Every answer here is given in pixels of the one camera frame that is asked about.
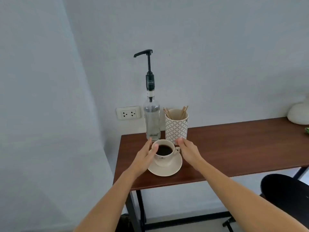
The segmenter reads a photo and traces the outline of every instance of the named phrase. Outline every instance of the table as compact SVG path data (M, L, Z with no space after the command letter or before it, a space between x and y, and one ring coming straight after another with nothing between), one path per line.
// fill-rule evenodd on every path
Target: table
M189 128L187 139L199 148L201 156L229 177L302 167L299 179L309 166L309 136L304 126L293 124L286 117ZM122 135L114 182L132 163L136 153L146 142L145 133ZM146 171L132 185L136 191L141 220L136 216L132 192L126 206L135 232L202 220L229 217L229 212L146 224L141 190L154 187L205 181L185 160L179 172L159 177Z

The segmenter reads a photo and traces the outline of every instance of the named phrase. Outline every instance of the table frame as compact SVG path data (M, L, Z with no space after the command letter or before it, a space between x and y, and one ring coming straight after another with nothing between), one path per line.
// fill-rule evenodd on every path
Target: table frame
M299 180L308 169L309 169L309 166L301 167L297 171L297 173L293 176L293 178ZM229 231L233 231L230 226L230 223L234 222L235 220L229 211L146 224L147 219L146 219L143 199L141 196L141 190L137 190L136 194L137 194L138 205L139 205L140 212L141 212L141 215L140 215L141 219L138 219L137 214L136 214L136 208L135 208L135 204L133 200L132 191L129 192L127 200L126 200L127 211L130 216L132 226L135 232L145 232L145 230L153 230L153 229L164 228L168 226L178 226L178 225L183 225L183 224L202 222L202 221L214 220L214 219L219 219L219 218L227 218L227 217L231 217L231 218L227 220L226 222L224 222L223 226L227 226Z

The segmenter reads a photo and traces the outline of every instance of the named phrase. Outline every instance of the white wall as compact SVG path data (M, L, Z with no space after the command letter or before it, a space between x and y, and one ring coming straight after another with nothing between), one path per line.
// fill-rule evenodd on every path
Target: white wall
M64 3L113 171L120 136L145 131L144 119L118 121L115 114L145 100L147 59L133 58L141 50L154 50L161 107L189 105L190 127L282 117L309 91L309 0ZM258 192L261 176L237 179ZM150 218L222 210L207 183L142 194Z
M0 0L0 231L75 226L112 184L62 0Z

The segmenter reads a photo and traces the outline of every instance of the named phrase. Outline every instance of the hand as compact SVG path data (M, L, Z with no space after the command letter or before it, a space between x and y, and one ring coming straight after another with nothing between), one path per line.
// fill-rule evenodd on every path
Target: hand
M197 170L197 164L204 160L196 145L193 142L183 138L176 139L176 143L181 148L181 153L184 159Z
M137 152L135 159L133 160L132 164L128 168L133 174L134 177L139 177L143 172L147 170L149 165L152 162L155 154L158 151L159 145L155 144L152 145L151 150L149 151L149 147L152 144L151 138L145 143L143 148Z

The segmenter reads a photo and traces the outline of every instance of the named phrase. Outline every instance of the wall socket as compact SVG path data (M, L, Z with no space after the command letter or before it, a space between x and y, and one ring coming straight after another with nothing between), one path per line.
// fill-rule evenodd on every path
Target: wall socket
M120 107L116 108L118 120L131 120L141 118L141 108L135 107Z

